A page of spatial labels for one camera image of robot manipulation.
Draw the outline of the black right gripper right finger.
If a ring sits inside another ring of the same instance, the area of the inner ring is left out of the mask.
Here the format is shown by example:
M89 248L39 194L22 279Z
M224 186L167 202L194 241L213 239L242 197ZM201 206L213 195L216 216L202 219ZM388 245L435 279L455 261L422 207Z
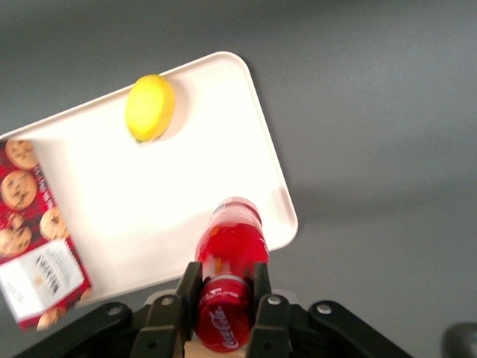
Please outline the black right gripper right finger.
M254 264L255 322L248 357L409 357L335 301L307 310L273 293L266 263Z

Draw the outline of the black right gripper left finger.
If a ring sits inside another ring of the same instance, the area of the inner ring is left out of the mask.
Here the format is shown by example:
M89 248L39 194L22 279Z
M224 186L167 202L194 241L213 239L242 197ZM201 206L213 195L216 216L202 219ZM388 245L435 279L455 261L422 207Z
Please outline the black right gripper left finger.
M18 357L184 357L202 285L202 265L190 262L175 290L151 296L137 311L109 302Z

